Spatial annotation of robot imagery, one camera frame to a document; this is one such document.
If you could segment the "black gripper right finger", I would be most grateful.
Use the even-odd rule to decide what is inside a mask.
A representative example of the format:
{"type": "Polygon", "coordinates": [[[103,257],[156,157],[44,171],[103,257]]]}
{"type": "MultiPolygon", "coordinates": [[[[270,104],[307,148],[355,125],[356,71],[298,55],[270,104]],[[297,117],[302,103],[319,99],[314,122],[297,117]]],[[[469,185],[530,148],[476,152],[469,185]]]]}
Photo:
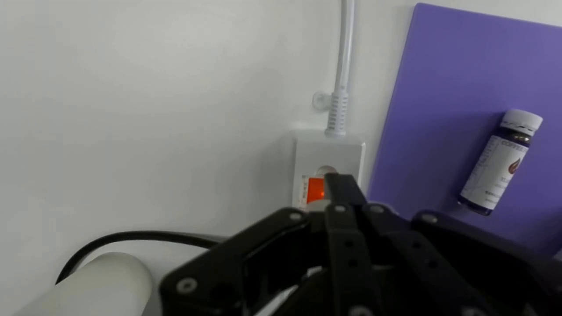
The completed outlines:
{"type": "Polygon", "coordinates": [[[502,238],[421,211],[411,222],[381,204],[369,204],[353,176],[328,175],[332,203],[356,206],[372,233],[411,268],[421,269],[427,287],[441,289],[437,303],[453,306],[451,316],[562,316],[562,264],[502,238]]]}

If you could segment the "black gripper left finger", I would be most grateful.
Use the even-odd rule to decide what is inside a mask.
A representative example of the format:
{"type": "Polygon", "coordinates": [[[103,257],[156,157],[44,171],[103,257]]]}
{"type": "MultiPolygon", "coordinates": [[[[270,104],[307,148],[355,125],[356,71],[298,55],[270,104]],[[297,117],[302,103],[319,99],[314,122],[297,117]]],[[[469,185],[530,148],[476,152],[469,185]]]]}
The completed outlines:
{"type": "Polygon", "coordinates": [[[163,316],[256,316],[284,290],[272,316],[328,316],[325,217],[279,210],[160,283],[163,316]]]}

